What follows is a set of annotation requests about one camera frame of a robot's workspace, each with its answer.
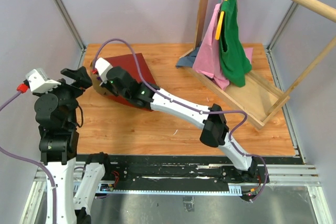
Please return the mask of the green shirt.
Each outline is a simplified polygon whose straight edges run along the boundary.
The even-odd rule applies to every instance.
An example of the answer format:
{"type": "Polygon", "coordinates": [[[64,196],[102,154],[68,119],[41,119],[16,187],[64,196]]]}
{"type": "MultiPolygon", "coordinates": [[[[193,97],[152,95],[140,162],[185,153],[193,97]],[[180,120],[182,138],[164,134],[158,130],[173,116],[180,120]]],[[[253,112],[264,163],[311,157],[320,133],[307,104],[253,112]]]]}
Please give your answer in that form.
{"type": "Polygon", "coordinates": [[[245,74],[252,70],[252,66],[239,40],[237,16],[236,4],[232,15],[225,17],[225,28],[219,39],[219,62],[224,77],[241,88],[246,84],[245,74]]]}

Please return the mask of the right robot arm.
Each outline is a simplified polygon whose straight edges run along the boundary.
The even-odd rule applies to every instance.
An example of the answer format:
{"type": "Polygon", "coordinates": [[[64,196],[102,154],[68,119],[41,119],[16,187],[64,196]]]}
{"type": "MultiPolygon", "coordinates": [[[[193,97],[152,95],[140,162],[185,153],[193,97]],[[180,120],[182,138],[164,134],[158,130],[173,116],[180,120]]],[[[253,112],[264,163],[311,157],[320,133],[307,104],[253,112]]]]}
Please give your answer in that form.
{"type": "Polygon", "coordinates": [[[224,117],[225,112],[219,105],[208,107],[183,100],[153,84],[136,81],[121,67],[108,67],[100,78],[102,87],[116,97],[123,97],[136,108],[164,112],[194,124],[202,131],[200,141],[224,152],[242,181],[250,182],[256,177],[255,158],[234,139],[233,131],[224,117]]]}

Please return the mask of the red paper bag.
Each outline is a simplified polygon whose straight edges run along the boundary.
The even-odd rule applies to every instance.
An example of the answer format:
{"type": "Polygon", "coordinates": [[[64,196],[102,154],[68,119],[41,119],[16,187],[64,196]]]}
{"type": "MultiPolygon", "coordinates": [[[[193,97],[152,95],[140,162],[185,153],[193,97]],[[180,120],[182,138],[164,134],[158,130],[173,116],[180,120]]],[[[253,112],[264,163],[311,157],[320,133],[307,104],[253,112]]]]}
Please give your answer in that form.
{"type": "Polygon", "coordinates": [[[104,58],[113,68],[103,83],[94,75],[95,65],[90,65],[90,77],[94,90],[105,98],[126,106],[151,111],[150,103],[154,92],[140,78],[133,55],[104,58]]]}

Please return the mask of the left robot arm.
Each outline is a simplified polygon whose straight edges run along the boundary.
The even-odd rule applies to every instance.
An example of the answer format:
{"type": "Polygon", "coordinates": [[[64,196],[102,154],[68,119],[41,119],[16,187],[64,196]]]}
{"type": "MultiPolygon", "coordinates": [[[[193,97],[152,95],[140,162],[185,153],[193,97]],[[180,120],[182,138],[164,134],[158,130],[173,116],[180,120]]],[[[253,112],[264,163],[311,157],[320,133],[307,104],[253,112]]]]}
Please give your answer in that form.
{"type": "Polygon", "coordinates": [[[77,129],[77,98],[92,86],[86,68],[63,69],[66,77],[74,80],[49,79],[38,68],[27,76],[35,102],[35,119],[39,124],[41,162],[47,175],[46,223],[91,223],[91,206],[101,180],[112,175],[108,154],[91,154],[85,164],[84,174],[77,191],[74,191],[74,171],[79,133],[77,129]]]}

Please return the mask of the pink shirt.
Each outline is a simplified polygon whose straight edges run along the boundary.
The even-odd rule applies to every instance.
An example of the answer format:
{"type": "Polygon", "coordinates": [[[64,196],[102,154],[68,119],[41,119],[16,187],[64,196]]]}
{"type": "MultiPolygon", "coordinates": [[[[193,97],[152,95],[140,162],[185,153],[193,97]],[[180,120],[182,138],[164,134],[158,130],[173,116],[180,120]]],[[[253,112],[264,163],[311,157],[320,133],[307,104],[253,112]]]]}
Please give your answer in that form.
{"type": "MultiPolygon", "coordinates": [[[[216,27],[219,17],[220,4],[216,4],[211,21],[201,43],[200,49],[193,64],[193,70],[212,79],[222,90],[230,83],[222,73],[219,62],[219,40],[215,39],[216,27]]],[[[253,49],[243,48],[247,58],[252,60],[253,49]]]]}

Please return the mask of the yellow hanger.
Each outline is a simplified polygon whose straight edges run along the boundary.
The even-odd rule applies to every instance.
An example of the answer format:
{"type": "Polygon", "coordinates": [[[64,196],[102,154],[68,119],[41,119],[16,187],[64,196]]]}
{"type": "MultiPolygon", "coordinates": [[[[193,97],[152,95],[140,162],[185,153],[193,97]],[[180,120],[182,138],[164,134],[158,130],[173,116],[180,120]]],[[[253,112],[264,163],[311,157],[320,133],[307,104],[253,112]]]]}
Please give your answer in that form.
{"type": "Polygon", "coordinates": [[[215,39],[219,40],[221,37],[222,31],[225,28],[225,17],[230,17],[233,13],[234,7],[237,4],[237,0],[224,0],[220,3],[219,17],[216,27],[215,39]]]}

